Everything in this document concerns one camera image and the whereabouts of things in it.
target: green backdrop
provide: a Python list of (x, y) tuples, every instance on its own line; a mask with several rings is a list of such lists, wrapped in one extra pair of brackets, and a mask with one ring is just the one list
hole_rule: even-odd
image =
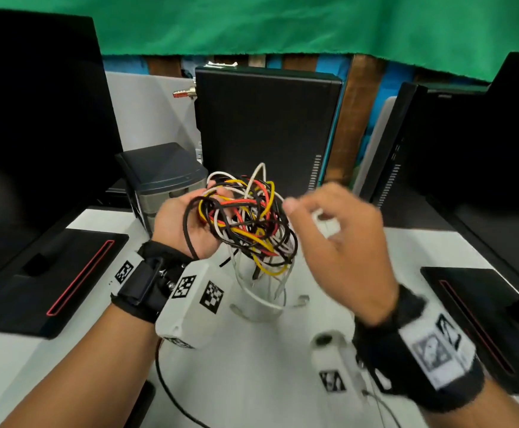
[(367, 53), (493, 79), (519, 0), (0, 0), (92, 16), (103, 54)]

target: black monitor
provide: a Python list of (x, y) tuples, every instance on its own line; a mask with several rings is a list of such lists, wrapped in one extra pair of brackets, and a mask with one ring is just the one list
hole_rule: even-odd
[(64, 229), (120, 151), (92, 19), (0, 10), (0, 331), (55, 336), (119, 251)]
[(454, 229), (493, 269), (422, 275), (519, 393), (519, 53), (489, 87), (404, 84), (361, 191), (386, 225)]

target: tangled wires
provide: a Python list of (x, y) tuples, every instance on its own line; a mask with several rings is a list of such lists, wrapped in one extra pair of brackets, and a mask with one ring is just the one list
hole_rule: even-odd
[[(262, 179), (257, 179), (260, 170), (263, 170)], [(243, 285), (245, 279), (238, 267), (239, 256), (245, 255), (255, 262), (254, 278), (264, 273), (278, 280), (280, 285), (275, 291), (276, 300), (284, 289), (297, 254), (297, 236), (283, 211), (283, 198), (275, 191), (274, 183), (266, 180), (265, 164), (259, 164), (251, 177), (236, 178), (217, 171), (210, 174), (207, 181), (210, 180), (214, 180), (215, 185), (203, 196), (192, 199), (184, 214), (184, 236), (193, 258), (198, 257), (188, 235), (187, 218), (190, 210), (197, 207), (200, 218), (208, 224), (214, 237), (231, 246), (232, 263), (242, 289), (264, 305), (281, 308), (251, 293)], [(219, 195), (217, 191), (220, 187), (233, 193), (234, 198)], [(284, 273), (283, 280), (277, 278)]]

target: table surface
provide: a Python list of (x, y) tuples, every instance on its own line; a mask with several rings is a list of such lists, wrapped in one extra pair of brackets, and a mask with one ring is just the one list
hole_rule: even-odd
[[(140, 223), (127, 212), (88, 209), (70, 228), (126, 233), (129, 240), (57, 338), (47, 341), (0, 334), (0, 422), (95, 323), (109, 304), (111, 277), (127, 253), (147, 239)], [(321, 223), (320, 228), (326, 235), (338, 230), (333, 221)], [(429, 298), (436, 296), (420, 274), (422, 266), (491, 268), (455, 232), (387, 228), (386, 236), (398, 280)], [(221, 263), (227, 256), (223, 246), (212, 260)], [(195, 417), (213, 427), (341, 426), (328, 415), (308, 345), (321, 331), (334, 329), (352, 337), (352, 316), (320, 290), (300, 252), (287, 288), (290, 305), (300, 295), (309, 295), (309, 304), (286, 310), (270, 323), (251, 323), (231, 315), (213, 342), (198, 351), (163, 344), (160, 360), (165, 381)], [(244, 305), (246, 296), (239, 296), (236, 302)], [(364, 373), (364, 377), (367, 386), (380, 394), (368, 374)], [(193, 428), (194, 424), (165, 395), (154, 367), (149, 380), (157, 392), (142, 427)], [(383, 399), (403, 427), (426, 426), (412, 402), (388, 396)], [(379, 409), (374, 400), (369, 401), (368, 411), (356, 425), (395, 427), (389, 414)]]

